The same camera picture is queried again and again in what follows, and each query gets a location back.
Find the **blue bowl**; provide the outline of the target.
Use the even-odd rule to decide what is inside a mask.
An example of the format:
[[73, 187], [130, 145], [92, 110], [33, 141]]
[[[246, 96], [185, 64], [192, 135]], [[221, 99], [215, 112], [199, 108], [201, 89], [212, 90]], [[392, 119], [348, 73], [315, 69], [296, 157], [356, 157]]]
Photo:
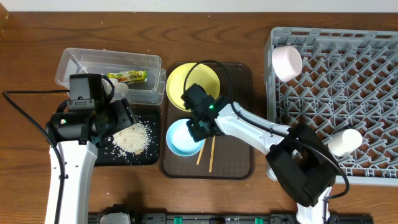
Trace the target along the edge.
[[182, 157], [193, 156], [200, 152], [205, 145], [205, 140], [195, 142], [191, 137], [187, 122], [188, 118], [179, 119], [172, 123], [166, 133], [168, 148], [176, 155]]

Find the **white tissue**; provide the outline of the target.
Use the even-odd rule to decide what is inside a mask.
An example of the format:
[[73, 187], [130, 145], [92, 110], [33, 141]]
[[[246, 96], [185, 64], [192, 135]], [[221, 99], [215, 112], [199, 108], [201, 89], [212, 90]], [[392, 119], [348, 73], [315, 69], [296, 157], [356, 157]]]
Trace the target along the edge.
[[[115, 78], [110, 78], [111, 82], [114, 85], [114, 96], [113, 99], [114, 100], [120, 100], [121, 98], [124, 98], [129, 90], [129, 87], [127, 84], [119, 82], [117, 79]], [[111, 85], [109, 84], [108, 81], [103, 80], [103, 85], [104, 85], [104, 89], [106, 91], [107, 94], [111, 93]]]

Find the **pile of white rice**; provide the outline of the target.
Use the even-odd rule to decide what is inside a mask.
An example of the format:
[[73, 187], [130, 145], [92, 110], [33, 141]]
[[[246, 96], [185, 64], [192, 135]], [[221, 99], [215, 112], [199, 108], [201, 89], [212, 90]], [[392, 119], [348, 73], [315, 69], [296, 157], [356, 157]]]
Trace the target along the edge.
[[149, 121], [138, 120], [136, 124], [114, 134], [113, 142], [104, 148], [104, 154], [127, 160], [143, 153], [153, 143], [149, 125]]

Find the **green orange snack wrapper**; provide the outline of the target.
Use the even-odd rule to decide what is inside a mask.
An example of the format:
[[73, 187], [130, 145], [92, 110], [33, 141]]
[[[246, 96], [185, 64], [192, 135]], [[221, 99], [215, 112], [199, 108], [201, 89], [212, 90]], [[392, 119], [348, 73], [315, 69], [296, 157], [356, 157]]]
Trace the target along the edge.
[[108, 73], [108, 78], [117, 79], [121, 83], [135, 83], [135, 82], [146, 82], [147, 72], [145, 70], [131, 70], [118, 73]]

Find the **yellow plate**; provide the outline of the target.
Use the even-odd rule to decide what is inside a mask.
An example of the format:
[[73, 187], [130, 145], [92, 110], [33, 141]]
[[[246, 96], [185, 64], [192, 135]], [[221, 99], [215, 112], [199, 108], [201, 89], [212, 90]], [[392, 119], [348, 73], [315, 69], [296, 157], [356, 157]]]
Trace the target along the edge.
[[[181, 99], [183, 95], [183, 84], [185, 77], [195, 63], [185, 63], [175, 68], [169, 75], [166, 81], [166, 92], [169, 101], [178, 109], [188, 112], [184, 107], [184, 102]], [[199, 64], [190, 73], [186, 88], [192, 84], [200, 85], [208, 95], [217, 98], [220, 95], [220, 79], [216, 72], [207, 65]]]

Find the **white cup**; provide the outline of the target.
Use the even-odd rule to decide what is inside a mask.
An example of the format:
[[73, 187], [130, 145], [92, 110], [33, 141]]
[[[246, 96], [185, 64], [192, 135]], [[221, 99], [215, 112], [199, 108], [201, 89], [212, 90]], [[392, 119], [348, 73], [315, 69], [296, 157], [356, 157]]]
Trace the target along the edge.
[[359, 131], [346, 129], [332, 135], [327, 146], [334, 155], [344, 157], [362, 145], [362, 142], [363, 137]]

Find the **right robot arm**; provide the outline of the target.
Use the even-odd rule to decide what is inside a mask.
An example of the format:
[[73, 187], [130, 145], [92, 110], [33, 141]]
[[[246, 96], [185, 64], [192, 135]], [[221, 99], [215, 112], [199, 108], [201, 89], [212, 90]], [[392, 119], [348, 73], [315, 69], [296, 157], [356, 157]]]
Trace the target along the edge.
[[193, 115], [187, 126], [194, 141], [227, 135], [258, 149], [283, 190], [297, 202], [297, 221], [328, 222], [329, 194], [338, 168], [310, 126], [274, 124], [223, 96], [213, 98], [196, 83], [181, 98]]

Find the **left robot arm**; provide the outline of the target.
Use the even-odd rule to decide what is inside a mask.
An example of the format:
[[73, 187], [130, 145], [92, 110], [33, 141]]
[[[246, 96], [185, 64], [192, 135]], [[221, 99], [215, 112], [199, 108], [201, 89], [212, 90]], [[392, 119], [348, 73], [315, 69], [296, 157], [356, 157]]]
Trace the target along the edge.
[[52, 166], [46, 223], [88, 222], [98, 149], [137, 122], [128, 100], [114, 100], [107, 83], [105, 75], [70, 75], [70, 97], [46, 124]]

